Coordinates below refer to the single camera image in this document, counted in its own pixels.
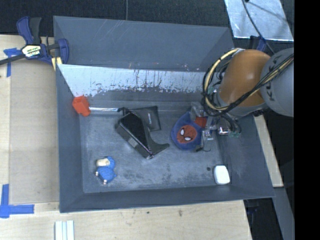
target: blue tape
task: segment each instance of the blue tape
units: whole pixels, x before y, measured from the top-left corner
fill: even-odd
[[[5,53],[5,55],[7,55],[8,58],[22,54],[22,52],[17,48],[4,49],[3,52]],[[8,78],[10,76],[11,76],[11,62],[8,62],[6,67],[6,77]]]
[[[14,214],[34,214],[34,204],[9,204],[9,184],[2,186],[0,218],[7,219]]]

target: red part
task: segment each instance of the red part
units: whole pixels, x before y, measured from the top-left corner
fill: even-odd
[[[89,109],[89,102],[84,95],[79,97],[74,97],[72,106],[78,114],[81,114],[84,117],[89,116],[91,113]]]
[[[200,126],[201,128],[205,128],[207,124],[207,118],[206,117],[200,117],[196,116],[194,122]]]

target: yellow cable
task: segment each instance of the yellow cable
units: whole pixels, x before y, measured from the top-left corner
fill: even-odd
[[[208,89],[208,86],[209,86],[209,81],[210,81],[210,78],[211,76],[214,74],[215,70],[216,70],[216,67],[218,66],[218,64],[223,61],[226,57],[230,56],[231,54],[234,54],[236,53],[237,51],[239,51],[240,48],[235,48],[235,49],[232,49],[230,51],[228,51],[227,53],[225,53],[223,56],[221,56],[213,65],[212,67],[209,69],[209,72],[205,78],[205,81],[204,81],[204,92],[207,93],[207,89]],[[225,106],[225,107],[215,107],[214,105],[211,104],[211,102],[209,101],[209,99],[207,97],[205,97],[205,102],[207,103],[207,105],[214,109],[214,110],[225,110],[228,108],[228,106]]]
[[[230,51],[228,51],[226,54],[224,54],[223,56],[221,56],[210,68],[209,73],[207,74],[206,78],[205,78],[205,82],[204,82],[204,92],[207,93],[207,88],[209,86],[209,80],[211,78],[211,76],[213,75],[216,67],[218,66],[218,64],[225,59],[226,57],[228,57],[229,55],[231,55],[232,53],[235,53],[239,50],[239,48],[235,48],[232,49]],[[290,58],[289,60],[287,60],[285,63],[283,63],[282,65],[279,66],[279,68],[277,70],[275,70],[274,72],[272,72],[267,79],[265,79],[262,83],[262,85],[265,85],[266,83],[268,83],[269,81],[271,81],[272,79],[274,79],[278,74],[280,74],[280,72],[282,70],[284,70],[292,61],[294,60],[294,57]],[[256,89],[255,91],[253,91],[248,97],[250,97],[251,95],[255,94],[257,91],[259,91],[260,88]],[[229,108],[230,105],[228,106],[222,106],[222,107],[216,107],[214,106],[208,99],[208,97],[205,97],[205,102],[206,104],[214,109],[214,110],[219,110],[219,111],[224,111],[226,109]]]

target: clamp handle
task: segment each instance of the clamp handle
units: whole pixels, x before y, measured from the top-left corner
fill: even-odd
[[[23,37],[26,45],[40,44],[39,26],[42,18],[29,16],[22,17],[16,23],[19,35]]]

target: black plastic object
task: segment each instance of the black plastic object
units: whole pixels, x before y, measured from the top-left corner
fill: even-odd
[[[150,132],[161,130],[158,106],[142,107],[142,108],[123,108],[123,115],[133,112],[145,121]]]
[[[147,123],[130,111],[115,126],[116,131],[144,158],[151,159],[157,153],[169,147],[169,144],[158,144],[151,139]]]

